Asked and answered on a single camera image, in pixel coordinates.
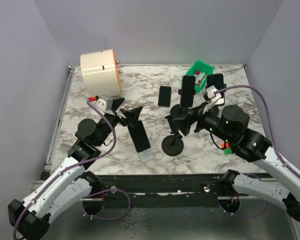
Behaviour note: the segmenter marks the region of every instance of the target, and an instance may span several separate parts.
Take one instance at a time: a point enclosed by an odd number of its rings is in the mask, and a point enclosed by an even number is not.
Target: black smartphone
[[[171,102],[171,87],[160,86],[158,106],[169,108],[170,102]]]
[[[184,75],[181,83],[180,107],[191,108],[194,104],[196,77]]]
[[[138,121],[136,127],[128,125],[128,130],[131,135],[135,150],[141,153],[144,150],[151,148],[150,142],[142,121]]]
[[[216,74],[210,74],[206,76],[206,86],[205,88],[209,88],[211,86],[214,86],[216,89],[224,89],[227,87],[227,85],[224,82],[224,75],[222,73],[216,73]],[[221,93],[221,97],[216,103],[215,106],[223,106],[225,105],[225,93]]]

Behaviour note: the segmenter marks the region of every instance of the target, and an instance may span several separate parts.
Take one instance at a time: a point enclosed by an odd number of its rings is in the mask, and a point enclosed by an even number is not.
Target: purple cable
[[[273,143],[273,149],[276,153],[276,155],[278,156],[278,158],[280,159],[280,161],[282,162],[282,164],[290,170],[290,172],[292,172],[295,176],[297,176],[299,179],[300,179],[300,174],[295,171],[291,166],[289,166],[289,164],[286,165],[286,161],[283,159],[283,157],[281,156],[280,152],[278,151],[278,146],[277,146],[277,140],[276,140],[276,137],[274,135],[274,131],[273,131],[273,127],[272,127],[272,122],[271,122],[271,119],[270,119],[270,113],[269,113],[269,108],[268,108],[268,105],[266,103],[266,99],[264,98],[264,96],[261,94],[261,92],[259,92],[259,90],[257,90],[256,88],[254,88],[253,86],[249,86],[249,85],[235,85],[235,86],[229,86],[229,87],[226,87],[226,88],[223,88],[223,89],[220,89],[218,91],[215,92],[215,94],[219,94],[219,93],[223,93],[227,90],[230,90],[230,89],[237,89],[237,88],[247,88],[247,89],[251,89],[253,91],[255,91],[261,98],[262,102],[263,102],[263,105],[264,105],[264,108],[265,108],[265,112],[266,112],[266,118],[268,120],[268,124],[269,124],[269,129],[270,129],[270,134],[271,134],[271,137],[272,137],[272,143]]]
[[[111,192],[111,191],[113,191],[113,189],[102,190],[102,191],[90,194],[89,196],[86,196],[85,198],[91,198],[93,196],[103,194],[103,193],[107,193],[107,192]],[[84,206],[82,205],[82,210],[84,212],[84,215],[88,216],[90,218],[93,218],[93,219],[106,220],[106,221],[114,221],[114,220],[122,219],[124,216],[126,216],[128,214],[128,212],[130,210],[131,202],[130,202],[129,195],[125,191],[123,191],[121,189],[116,189],[116,191],[123,193],[126,196],[126,198],[128,199],[128,207],[127,207],[126,211],[124,212],[124,214],[122,214],[120,216],[117,216],[117,217],[114,217],[114,218],[106,218],[106,217],[101,217],[101,216],[89,215],[89,214],[86,213],[86,210],[85,210]]]
[[[254,177],[256,177],[257,179],[259,179],[260,181],[262,181],[261,178],[258,177],[258,176],[257,176],[256,174],[254,174],[254,173],[247,173],[246,176],[254,176]],[[253,215],[253,216],[243,216],[243,215],[238,215],[238,214],[235,214],[235,213],[228,212],[228,211],[226,211],[220,204],[219,204],[219,207],[220,207],[224,212],[226,212],[227,214],[230,214],[231,216],[235,216],[235,217],[237,217],[237,218],[241,218],[241,219],[256,219],[256,218],[261,217],[261,216],[269,209],[269,205],[270,205],[270,204],[269,204],[269,202],[267,201],[267,202],[266,202],[265,209],[264,209],[262,212],[258,213],[257,215]]]
[[[88,106],[90,108],[92,108],[93,110],[95,110],[96,113],[99,114],[100,117],[109,126],[109,128],[111,129],[111,132],[113,134],[113,144],[112,144],[112,146],[110,147],[110,149],[108,151],[106,151],[105,153],[101,154],[100,156],[96,156],[94,158],[91,158],[91,159],[88,159],[88,160],[85,160],[85,161],[81,161],[81,162],[78,162],[78,163],[73,164],[71,166],[68,166],[68,167],[66,167],[64,170],[62,170],[60,172],[61,174],[64,174],[66,171],[68,171],[68,170],[70,170],[70,169],[72,169],[72,168],[74,168],[76,166],[80,166],[80,165],[83,165],[83,164],[86,164],[86,163],[90,163],[92,161],[96,161],[96,160],[98,160],[100,158],[103,158],[104,156],[108,155],[115,148],[115,146],[116,146],[117,136],[116,136],[116,131],[115,131],[114,127],[111,125],[111,123],[108,121],[108,119],[95,106],[93,106],[91,104],[90,100],[86,101],[86,104],[88,104]],[[59,178],[59,176],[60,175],[56,175],[54,178],[52,178],[51,181],[47,183],[47,185],[33,198],[33,200],[31,202],[36,202],[38,200],[38,198],[40,198],[40,196],[51,186],[51,184],[53,184],[55,182],[55,180],[57,180]],[[23,240],[23,239],[25,239],[24,237],[17,238],[17,230],[18,230],[18,226],[20,224],[20,221],[21,221],[22,217],[25,215],[25,213],[27,212],[27,210],[33,205],[31,202],[24,208],[24,210],[21,212],[21,214],[19,215],[18,219],[15,222],[14,229],[13,229],[13,240]]]

